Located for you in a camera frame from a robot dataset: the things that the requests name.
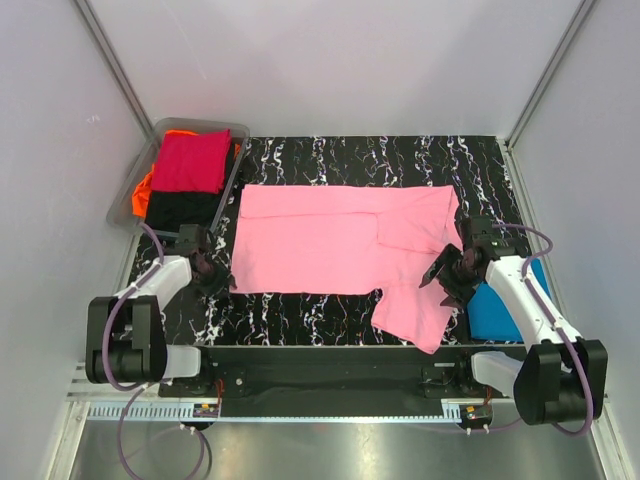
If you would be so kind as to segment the pink t shirt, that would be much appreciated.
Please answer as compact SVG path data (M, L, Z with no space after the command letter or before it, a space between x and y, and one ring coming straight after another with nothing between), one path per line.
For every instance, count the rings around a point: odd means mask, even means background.
M452 309L423 275L459 246L459 201L450 185L352 187L248 185L231 259L238 294L382 293L373 327L432 354Z

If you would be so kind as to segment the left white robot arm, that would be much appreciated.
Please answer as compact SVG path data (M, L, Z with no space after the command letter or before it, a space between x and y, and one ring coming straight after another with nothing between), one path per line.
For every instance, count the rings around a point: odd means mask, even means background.
M179 378L193 395L206 395L215 386L216 372L203 363L199 348L167 343L163 314L187 287L224 298L235 288L235 279L210 253L211 230L198 224L182 225L173 244L165 249L156 231L146 223L140 227L156 246L157 257L129 286L89 303L87 380L129 391L144 383Z

